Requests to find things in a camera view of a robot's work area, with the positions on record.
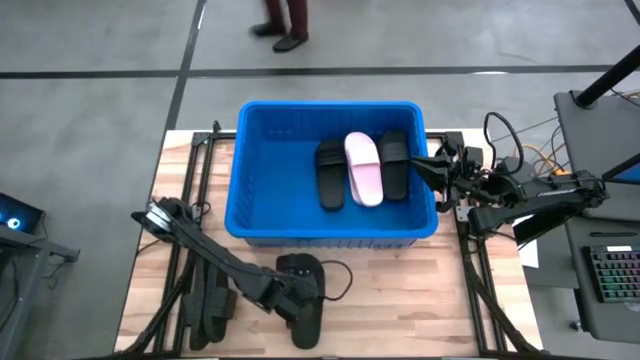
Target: gray floor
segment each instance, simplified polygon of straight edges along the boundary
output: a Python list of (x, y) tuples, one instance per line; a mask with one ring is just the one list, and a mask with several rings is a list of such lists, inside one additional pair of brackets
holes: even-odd
[[(178, 70), (196, 0), (0, 0), (0, 72)], [(247, 35), (259, 1), (209, 0), (193, 69), (350, 66), (598, 65), (640, 42), (623, 0), (310, 0), (311, 40), (274, 55)], [(265, 99), (410, 100), (429, 128), (480, 127), (498, 111), (516, 129), (555, 116), (553, 94), (598, 73), (291, 76), (190, 79), (178, 129), (234, 128), (240, 107)], [(0, 192), (48, 212), (50, 237), (80, 261), (43, 281), (21, 359), (111, 351), (175, 79), (0, 80)], [(630, 76), (619, 91), (640, 88)], [(540, 146), (552, 121), (521, 135)], [(494, 138), (506, 134), (497, 122)], [(513, 144), (498, 143), (500, 154)], [(561, 152), (559, 162), (566, 155)], [(545, 348), (559, 355), (635, 359), (640, 345), (574, 333), (573, 295), (531, 288)]]

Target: computer monitor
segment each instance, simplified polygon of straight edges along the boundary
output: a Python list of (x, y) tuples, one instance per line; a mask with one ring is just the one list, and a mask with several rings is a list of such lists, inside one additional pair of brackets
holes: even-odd
[(0, 193), (0, 224), (28, 234), (34, 234), (44, 211)]
[(606, 182), (640, 185), (640, 153), (602, 174)]

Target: keyboard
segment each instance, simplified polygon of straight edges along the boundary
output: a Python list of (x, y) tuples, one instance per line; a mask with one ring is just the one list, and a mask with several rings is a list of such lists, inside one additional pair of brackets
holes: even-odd
[(591, 246), (584, 253), (600, 302), (640, 303), (640, 246)]

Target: wooden table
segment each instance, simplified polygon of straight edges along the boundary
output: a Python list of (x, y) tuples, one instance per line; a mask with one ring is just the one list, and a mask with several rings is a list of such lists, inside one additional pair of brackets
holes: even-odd
[[(192, 131), (170, 131), (164, 141), (153, 184), (153, 197), (180, 197), (189, 156)], [(485, 148), (480, 129), (463, 130), (465, 142)], [(429, 141), (429, 152), (439, 146)], [(224, 228), (233, 141), (217, 141), (207, 201), (212, 210), (204, 217), (203, 230), (242, 260), (270, 267), (276, 257), (299, 249), (250, 248)], [(194, 189), (200, 178), (196, 172)], [(285, 322), (239, 298), (229, 321), (227, 336), (218, 344), (193, 352), (188, 330), (183, 356), (193, 357), (310, 357), (310, 356), (462, 356), (477, 354), (456, 227), (452, 213), (439, 215), (438, 231), (408, 249), (304, 249), (320, 260), (338, 259), (353, 269), (351, 291), (339, 302), (325, 301), (320, 343), (299, 350), (290, 340)], [(155, 240), (142, 235), (140, 246)], [(131, 344), (156, 312), (162, 298), (170, 245), (159, 243), (141, 253), (133, 269), (116, 350)], [(513, 324), (536, 347), (541, 347), (536, 319), (516, 244), (493, 237), (487, 250), (498, 302)], [(327, 294), (335, 296), (347, 283), (347, 274), (328, 265)], [(167, 348), (173, 339), (173, 309), (167, 331)], [(488, 311), (483, 322), (493, 344)]]

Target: white paper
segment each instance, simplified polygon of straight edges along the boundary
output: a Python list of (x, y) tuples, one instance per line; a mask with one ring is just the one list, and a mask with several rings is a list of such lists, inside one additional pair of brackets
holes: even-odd
[[(529, 215), (516, 219), (513, 222), (513, 226), (518, 225), (532, 216), (533, 215)], [(522, 266), (528, 266), (536, 269), (540, 267), (538, 264), (538, 239), (531, 241), (518, 252), (520, 253), (520, 262), (522, 263)]]

